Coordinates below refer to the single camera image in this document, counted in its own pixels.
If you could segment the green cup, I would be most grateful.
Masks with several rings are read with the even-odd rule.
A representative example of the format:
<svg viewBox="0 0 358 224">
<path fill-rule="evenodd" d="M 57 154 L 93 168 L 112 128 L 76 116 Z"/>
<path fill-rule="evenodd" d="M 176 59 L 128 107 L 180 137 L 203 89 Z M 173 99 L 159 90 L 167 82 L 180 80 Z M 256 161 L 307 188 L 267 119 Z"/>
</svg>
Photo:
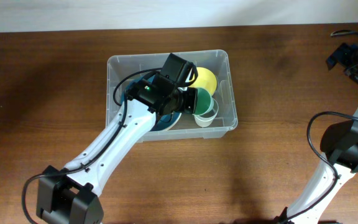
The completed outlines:
<svg viewBox="0 0 358 224">
<path fill-rule="evenodd" d="M 207 90 L 197 88 L 197 101 L 195 106 L 195 115 L 203 115 L 209 113 L 213 109 L 213 99 Z"/>
</svg>

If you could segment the yellow bowl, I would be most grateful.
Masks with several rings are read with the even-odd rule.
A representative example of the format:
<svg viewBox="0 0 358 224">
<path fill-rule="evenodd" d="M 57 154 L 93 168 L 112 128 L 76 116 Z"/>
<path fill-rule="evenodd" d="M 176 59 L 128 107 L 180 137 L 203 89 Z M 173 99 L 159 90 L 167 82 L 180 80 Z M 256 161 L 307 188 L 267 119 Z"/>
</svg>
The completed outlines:
<svg viewBox="0 0 358 224">
<path fill-rule="evenodd" d="M 203 88 L 208 91 L 208 93 L 213 96 L 217 87 L 218 87 L 218 81 L 214 73 L 204 67 L 198 67 L 198 78 L 195 80 L 195 82 L 190 85 L 192 88 Z"/>
</svg>

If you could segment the clear plastic storage container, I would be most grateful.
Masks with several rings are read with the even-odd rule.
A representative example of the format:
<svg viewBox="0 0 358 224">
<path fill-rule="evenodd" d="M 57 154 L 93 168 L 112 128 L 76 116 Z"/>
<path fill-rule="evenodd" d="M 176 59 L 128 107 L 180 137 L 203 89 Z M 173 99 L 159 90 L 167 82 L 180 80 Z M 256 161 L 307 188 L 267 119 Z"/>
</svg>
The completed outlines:
<svg viewBox="0 0 358 224">
<path fill-rule="evenodd" d="M 224 50 L 201 50 L 177 52 L 177 56 L 193 62 L 197 67 L 211 70 L 217 78 L 218 87 L 213 98 L 219 111 L 214 121 L 206 128 L 198 126 L 193 115 L 183 114 L 177 124 L 168 131 L 154 131 L 144 134 L 138 141 L 164 141 L 189 138 L 221 138 L 238 125 L 236 103 L 232 87 L 229 57 Z M 107 61 L 106 125 L 115 117 L 119 106 L 112 94 L 117 84 L 130 74 L 150 68 L 159 68 L 168 57 L 164 54 L 115 55 Z"/>
</svg>

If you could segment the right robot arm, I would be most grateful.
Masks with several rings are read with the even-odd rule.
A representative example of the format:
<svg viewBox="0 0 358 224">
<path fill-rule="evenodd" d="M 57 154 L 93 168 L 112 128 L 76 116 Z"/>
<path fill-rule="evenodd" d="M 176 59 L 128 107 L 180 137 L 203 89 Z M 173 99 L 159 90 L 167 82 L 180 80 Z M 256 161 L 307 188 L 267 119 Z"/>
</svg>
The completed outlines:
<svg viewBox="0 0 358 224">
<path fill-rule="evenodd" d="M 337 30 L 331 37 L 357 35 L 358 31 Z M 341 44 L 327 59 L 328 69 L 340 64 L 344 73 L 358 84 L 358 45 Z M 330 112 L 345 120 L 330 125 L 318 149 L 320 162 L 301 195 L 275 217 L 275 223 L 319 223 L 319 219 L 340 188 L 358 173 L 358 108 L 350 116 Z"/>
</svg>

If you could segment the cream plate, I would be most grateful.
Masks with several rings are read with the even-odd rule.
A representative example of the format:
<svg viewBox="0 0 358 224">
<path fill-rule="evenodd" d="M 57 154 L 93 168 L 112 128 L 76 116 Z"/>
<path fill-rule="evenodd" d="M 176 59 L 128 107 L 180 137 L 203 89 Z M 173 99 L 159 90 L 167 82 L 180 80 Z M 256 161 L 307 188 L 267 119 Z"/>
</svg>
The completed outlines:
<svg viewBox="0 0 358 224">
<path fill-rule="evenodd" d="M 164 129 L 164 131 L 168 131 L 170 129 L 172 129 L 176 124 L 177 122 L 179 122 L 180 118 L 181 118 L 181 113 L 178 113 L 177 115 L 174 116 L 174 121 L 170 122 L 170 125 Z"/>
</svg>

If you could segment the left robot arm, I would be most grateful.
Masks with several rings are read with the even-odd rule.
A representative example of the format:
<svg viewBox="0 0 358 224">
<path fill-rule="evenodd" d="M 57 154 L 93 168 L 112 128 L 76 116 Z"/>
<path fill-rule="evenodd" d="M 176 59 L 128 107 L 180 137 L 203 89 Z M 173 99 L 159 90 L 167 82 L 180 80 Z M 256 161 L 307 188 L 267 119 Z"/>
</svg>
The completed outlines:
<svg viewBox="0 0 358 224">
<path fill-rule="evenodd" d="M 48 166 L 39 175 L 36 215 L 47 223 L 101 223 L 99 197 L 111 174 L 159 117 L 195 112 L 197 78 L 149 71 L 128 85 L 119 111 L 100 135 L 62 170 Z"/>
</svg>

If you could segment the grey cup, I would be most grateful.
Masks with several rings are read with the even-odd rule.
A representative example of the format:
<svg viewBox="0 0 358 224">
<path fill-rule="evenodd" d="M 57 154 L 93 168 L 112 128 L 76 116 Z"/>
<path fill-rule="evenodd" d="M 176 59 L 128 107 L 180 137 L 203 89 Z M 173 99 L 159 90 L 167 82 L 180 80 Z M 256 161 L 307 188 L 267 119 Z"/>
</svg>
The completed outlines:
<svg viewBox="0 0 358 224">
<path fill-rule="evenodd" d="M 214 119 L 218 115 L 219 111 L 219 105 L 218 102 L 215 99 L 212 99 L 211 105 L 213 106 L 211 110 L 205 114 L 202 115 L 193 115 L 195 122 L 198 126 L 202 128 L 206 128 L 214 121 Z"/>
</svg>

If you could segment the dark blue plate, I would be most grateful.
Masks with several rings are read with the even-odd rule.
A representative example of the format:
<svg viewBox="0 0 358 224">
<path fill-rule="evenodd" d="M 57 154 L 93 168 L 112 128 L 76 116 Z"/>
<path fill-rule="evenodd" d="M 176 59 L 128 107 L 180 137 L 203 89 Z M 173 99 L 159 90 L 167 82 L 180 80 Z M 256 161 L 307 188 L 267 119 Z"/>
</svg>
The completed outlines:
<svg viewBox="0 0 358 224">
<path fill-rule="evenodd" d="M 120 102 L 123 103 L 124 102 L 124 97 L 123 94 L 124 92 L 131 86 L 133 85 L 135 82 L 138 82 L 140 80 L 140 78 L 135 78 L 135 79 L 128 79 L 127 81 L 124 82 L 125 87 L 121 92 L 121 96 L 120 96 Z M 170 122 L 174 121 L 174 116 L 177 115 L 178 113 L 172 113 L 172 114 L 166 114 L 164 116 L 158 117 L 156 120 L 156 124 L 155 126 L 150 130 L 151 132 L 154 131 L 163 131 L 165 128 L 167 128 L 170 125 Z"/>
</svg>

